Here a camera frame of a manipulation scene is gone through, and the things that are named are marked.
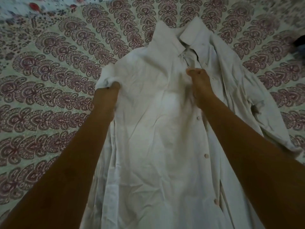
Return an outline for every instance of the human arm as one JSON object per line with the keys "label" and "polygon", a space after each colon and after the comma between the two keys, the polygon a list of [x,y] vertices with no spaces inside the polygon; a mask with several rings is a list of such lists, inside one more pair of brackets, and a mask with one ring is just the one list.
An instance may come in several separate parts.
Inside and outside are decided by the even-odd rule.
{"label": "human arm", "polygon": [[188,69],[197,106],[215,132],[266,229],[305,225],[305,167],[236,116],[212,91],[203,69]]}
{"label": "human arm", "polygon": [[97,89],[94,108],[59,158],[0,226],[79,229],[120,84]]}

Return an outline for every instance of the wrinkled fabric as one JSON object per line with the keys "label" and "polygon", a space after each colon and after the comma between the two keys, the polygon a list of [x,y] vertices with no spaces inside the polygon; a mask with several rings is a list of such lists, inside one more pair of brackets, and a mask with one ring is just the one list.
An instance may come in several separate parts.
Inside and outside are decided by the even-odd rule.
{"label": "wrinkled fabric", "polygon": [[188,67],[206,69],[218,98],[254,130],[301,152],[265,87],[199,18],[182,29],[160,21],[147,47],[107,65],[96,84],[121,90],[81,228],[263,228],[194,103]]}

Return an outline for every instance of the mandala print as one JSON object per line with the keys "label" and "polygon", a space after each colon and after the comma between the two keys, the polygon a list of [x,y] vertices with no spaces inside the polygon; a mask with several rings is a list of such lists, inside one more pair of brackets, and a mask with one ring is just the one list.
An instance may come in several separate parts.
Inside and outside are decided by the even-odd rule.
{"label": "mandala print", "polygon": [[178,28],[199,17],[265,85],[291,141],[305,149],[305,67],[291,45],[304,29],[304,7],[303,0],[115,0],[0,22],[0,223],[92,110],[103,67],[146,46],[159,20]]}

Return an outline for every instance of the patterned bedsheet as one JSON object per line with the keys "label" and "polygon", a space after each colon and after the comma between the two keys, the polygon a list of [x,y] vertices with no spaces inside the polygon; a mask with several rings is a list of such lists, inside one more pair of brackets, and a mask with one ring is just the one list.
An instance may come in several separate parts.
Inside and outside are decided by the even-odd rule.
{"label": "patterned bedsheet", "polygon": [[102,68],[150,42],[158,20],[181,27],[199,16],[264,83],[292,142],[305,149],[305,67],[290,53],[304,33],[302,7],[303,0],[116,0],[0,22],[0,223],[90,113]]}

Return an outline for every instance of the cotton fabric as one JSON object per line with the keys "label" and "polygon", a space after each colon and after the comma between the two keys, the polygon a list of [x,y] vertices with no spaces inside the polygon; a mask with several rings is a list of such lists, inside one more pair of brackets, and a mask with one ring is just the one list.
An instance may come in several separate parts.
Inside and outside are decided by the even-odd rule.
{"label": "cotton fabric", "polygon": [[265,87],[199,18],[181,29],[159,21],[149,45],[104,67],[96,84],[121,90],[81,228],[263,228],[194,103],[188,67],[206,69],[254,130],[301,152]]}

